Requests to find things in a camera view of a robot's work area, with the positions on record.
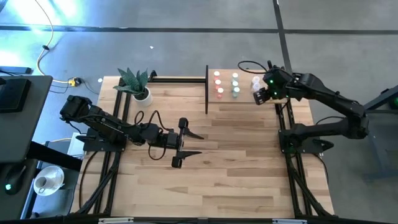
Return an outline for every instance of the wooden board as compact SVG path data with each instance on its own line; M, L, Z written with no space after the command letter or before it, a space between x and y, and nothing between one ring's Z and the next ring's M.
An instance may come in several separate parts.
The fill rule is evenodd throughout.
M98 106L113 111L119 77L105 77ZM149 158L147 146L127 144L122 155L114 195L112 216L129 217L224 217L292 218L286 163L279 151L279 124L273 104L212 103L205 114L203 84L148 84L153 104L137 107L132 99L128 122L139 110L148 121L159 110L163 124L178 129L180 117L189 120L192 132L205 140L185 138L185 150L202 154L187 158L182 169L171 168L175 151L168 150L159 161ZM308 101L293 101L295 120L312 123ZM151 149L159 157L162 149ZM82 170L90 155L85 156ZM93 158L85 175L82 199L89 198L98 185L104 153ZM333 213L322 163L303 155L309 188L324 208ZM78 189L72 212L78 210ZM298 190L300 206L302 194ZM104 191L102 209L108 188Z
M218 92L216 90L216 84L214 80L214 72L219 71L221 80L221 85L224 89L223 96L218 98ZM261 72L262 70L252 70L254 72ZM238 97L234 98L232 96L232 74L238 73L238 83L240 92ZM251 90L251 80L253 77L258 76L260 78L261 87L267 87L267 84L262 81L262 77L264 75L256 75L244 72L240 69L209 69L209 102L210 103L255 103L253 98L253 91ZM283 103L286 102L283 100L269 100L266 103Z

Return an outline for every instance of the concrete floor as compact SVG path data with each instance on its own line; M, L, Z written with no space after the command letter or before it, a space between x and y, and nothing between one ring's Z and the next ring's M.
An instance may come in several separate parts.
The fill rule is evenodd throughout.
M277 28L272 0L40 2L53 23L63 26ZM279 6L285 29L398 29L398 2L394 0L279 0ZM34 1L8 0L0 12L0 26L27 24L48 22ZM0 64L35 68L41 45L49 35L36 29L0 30ZM332 90L360 103L398 84L397 35L287 34L286 41L294 71L311 72ZM97 79L118 75L117 68L204 76L205 65L236 68L240 60L284 62L278 34L56 32L50 48L41 63L46 74L61 80L82 77L97 92L101 86ZM87 96L94 102L97 97L83 86L68 90L68 94ZM72 135L73 129L58 118L68 94L49 94L35 141ZM311 109L315 121L337 115L315 101ZM364 181L364 174L376 171L367 140L327 140L335 143L325 153L335 213L344 218L398 222L398 179Z

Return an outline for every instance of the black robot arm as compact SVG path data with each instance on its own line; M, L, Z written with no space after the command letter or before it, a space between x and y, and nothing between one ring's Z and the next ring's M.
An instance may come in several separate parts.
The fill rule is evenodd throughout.
M282 135L290 146L300 147L310 137L343 135L350 139L362 139L368 135L368 118L364 107L357 101L347 99L325 87L322 81L311 73L288 73L270 65L263 77L267 88L255 92L254 99L258 105L269 99L280 100L295 98L317 100L340 112L346 117L339 122L306 126L295 124L290 130L283 130ZM333 147L328 144L323 150Z
M134 120L135 124L129 124L103 111L100 107L94 106L88 98L71 95L60 112L61 119L66 123L70 123L71 121L85 123L94 129L101 138L101 141L112 144L118 142L120 139L127 138L138 146L148 143L150 147L161 147L165 150L175 149L176 154L172 160L172 167L174 168L181 168L182 160L186 157L201 153L198 151L190 152L182 150L184 135L203 139L189 131L187 118L180 118L178 123L180 133L176 133L173 129L167 129L163 125L163 128L160 128L151 122L140 123L142 117L140 121L137 121L140 113L142 113L142 116L144 115L142 111L138 112ZM95 136L82 136L79 139L89 141L92 138L95 138Z

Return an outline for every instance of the potted plant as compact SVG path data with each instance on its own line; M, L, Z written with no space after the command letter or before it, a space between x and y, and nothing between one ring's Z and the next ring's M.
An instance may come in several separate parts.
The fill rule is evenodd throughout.
M147 70L141 74L138 71L136 76L130 71L130 68L127 68L126 72L120 68L118 70L126 85L114 86L113 88L127 94L132 94L139 106L149 106L152 103L152 95L148 87L146 87L148 83Z

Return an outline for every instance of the green plant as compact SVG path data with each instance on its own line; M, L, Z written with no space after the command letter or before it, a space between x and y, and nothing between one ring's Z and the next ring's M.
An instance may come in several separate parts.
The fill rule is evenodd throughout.
M113 88L134 96L144 96L145 86L148 83L148 69L141 74L138 71L136 76L130 71L130 68L127 68L126 72L120 68L118 70L126 86L114 86Z

